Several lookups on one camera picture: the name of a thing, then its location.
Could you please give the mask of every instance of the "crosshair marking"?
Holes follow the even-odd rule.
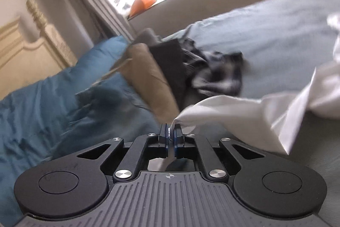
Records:
[[[164,176],[168,179],[172,179],[172,178],[176,177],[176,176],[174,176],[174,174],[171,174],[171,173],[164,175]]]

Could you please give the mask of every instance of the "metal screw head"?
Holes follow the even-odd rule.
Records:
[[[118,170],[115,174],[116,177],[121,178],[121,179],[129,178],[131,175],[132,175],[132,172],[127,169]]]
[[[209,175],[214,178],[223,178],[227,175],[227,173],[224,170],[221,169],[213,169],[209,172]]]

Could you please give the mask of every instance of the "orange object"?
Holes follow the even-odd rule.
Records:
[[[151,7],[156,0],[135,0],[131,6],[130,9],[130,17],[133,17],[134,15],[137,15],[149,7]]]

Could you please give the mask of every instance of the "bed frame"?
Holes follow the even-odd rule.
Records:
[[[34,0],[27,10],[40,31],[37,41],[27,42],[19,31],[20,18],[0,27],[0,100],[10,92],[73,66],[77,59]]]

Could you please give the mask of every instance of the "brown towel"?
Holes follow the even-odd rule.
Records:
[[[120,67],[123,62],[128,58],[128,51],[131,46],[138,44],[138,43],[144,43],[147,46],[155,46],[162,42],[162,39],[155,34],[155,32],[151,28],[145,28],[141,32],[137,34],[137,37],[135,40],[126,48],[124,54],[122,57],[120,57],[112,66],[111,69],[116,69]]]
[[[118,68],[111,70],[102,79],[119,71],[150,107],[159,123],[171,123],[179,109],[171,88],[147,45],[130,46],[126,59]]]

